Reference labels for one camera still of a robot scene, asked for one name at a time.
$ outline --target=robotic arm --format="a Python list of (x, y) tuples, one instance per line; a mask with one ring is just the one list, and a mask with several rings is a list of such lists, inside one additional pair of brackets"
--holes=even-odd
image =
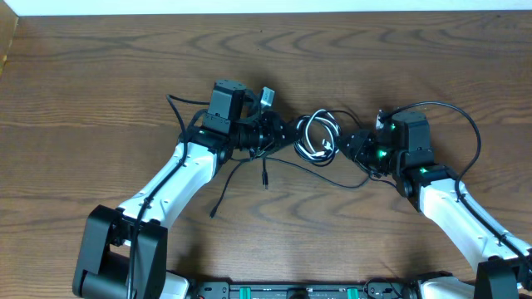
[[(185, 298), (189, 282), (166, 271), (168, 230), (185, 205), (235, 149), (248, 150), (255, 159), (301, 140), (296, 126), (269, 109), (273, 97), (267, 87), (256, 96), (238, 82), (216, 81), (202, 126), (189, 125), (162, 170), (118, 208), (100, 205), (91, 212), (72, 283), (74, 294), (126, 298), (132, 277), (132, 298)], [(248, 114), (241, 118), (244, 106)], [(402, 297), (517, 298), (518, 287), (532, 290), (532, 247), (497, 223), (452, 169), (435, 162), (425, 115), (381, 113), (377, 132), (340, 135), (336, 143), (367, 174), (390, 174), (398, 193), (438, 224), (477, 272), (475, 287), (439, 275), (404, 287)], [(111, 246), (121, 245), (132, 246), (131, 260), (111, 251)], [(348, 299), (359, 298), (355, 292), (347, 294)], [(249, 299), (242, 295), (241, 289), (240, 298)]]

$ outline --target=wooden table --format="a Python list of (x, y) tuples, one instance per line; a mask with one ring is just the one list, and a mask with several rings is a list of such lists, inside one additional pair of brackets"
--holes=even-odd
[[(89, 212), (128, 199), (174, 150), (165, 94), (208, 100), (219, 78), (275, 89), (287, 118), (342, 108), (371, 124), (379, 109), (420, 100), (462, 107), (484, 142), (465, 182), (532, 242), (532, 12), (25, 17), (0, 79), (0, 297), (72, 297)], [(185, 121), (198, 109), (179, 108)], [(469, 124), (445, 108), (422, 111), (438, 159), (462, 169), (475, 149)], [(276, 156), (305, 165), (291, 148)], [(475, 277), (385, 184), (338, 189), (270, 163), (266, 191), (255, 162), (211, 220), (232, 165), (175, 222), (169, 269), (234, 281)], [(363, 178), (342, 156), (318, 172)]]

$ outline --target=green led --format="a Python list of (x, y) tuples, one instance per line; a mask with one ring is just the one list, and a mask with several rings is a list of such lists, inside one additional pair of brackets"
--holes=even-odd
[(384, 150), (377, 151), (377, 157), (379, 157), (379, 158), (382, 158), (382, 157), (386, 156), (387, 154), (388, 153), (385, 152)]

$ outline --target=white backdrop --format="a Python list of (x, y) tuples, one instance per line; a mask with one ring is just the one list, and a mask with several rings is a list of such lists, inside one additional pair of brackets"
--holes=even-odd
[(532, 9), (532, 0), (5, 0), (5, 2), (19, 16)]

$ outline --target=white wall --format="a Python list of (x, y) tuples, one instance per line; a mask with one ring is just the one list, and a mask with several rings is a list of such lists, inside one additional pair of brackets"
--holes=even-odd
[(5, 0), (5, 2), (19, 16), (532, 9), (532, 0)]

